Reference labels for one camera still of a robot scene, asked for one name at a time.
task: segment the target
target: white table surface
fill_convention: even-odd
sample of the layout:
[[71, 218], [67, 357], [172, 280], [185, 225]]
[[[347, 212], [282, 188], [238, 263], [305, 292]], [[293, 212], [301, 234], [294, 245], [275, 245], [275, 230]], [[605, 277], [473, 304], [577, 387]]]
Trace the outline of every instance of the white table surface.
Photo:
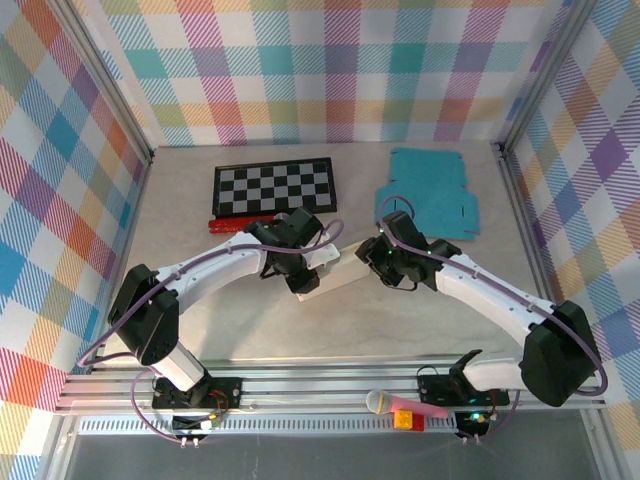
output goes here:
[[[481, 234], [454, 241], [479, 265], [535, 293], [535, 283], [488, 142], [403, 144], [455, 150], [478, 197]], [[356, 143], [160, 149], [141, 205], [128, 268], [178, 263], [224, 242], [211, 235], [213, 172], [218, 165], [330, 156], [338, 213], [346, 227], [338, 248], [376, 234], [375, 190], [387, 183], [389, 152], [398, 144]], [[180, 339], [202, 360], [267, 357], [461, 354], [474, 348], [512, 352], [516, 343], [466, 305], [421, 287], [385, 288], [374, 275], [300, 303], [282, 278], [245, 277], [203, 298], [180, 318]], [[117, 337], [106, 353], [125, 347]]]

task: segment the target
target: black and white chessboard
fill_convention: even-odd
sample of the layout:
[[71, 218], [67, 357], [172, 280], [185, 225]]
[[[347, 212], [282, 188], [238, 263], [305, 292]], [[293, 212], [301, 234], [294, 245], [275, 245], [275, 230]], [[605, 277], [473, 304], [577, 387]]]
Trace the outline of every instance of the black and white chessboard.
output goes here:
[[216, 218], [337, 211], [330, 158], [216, 167], [213, 215]]

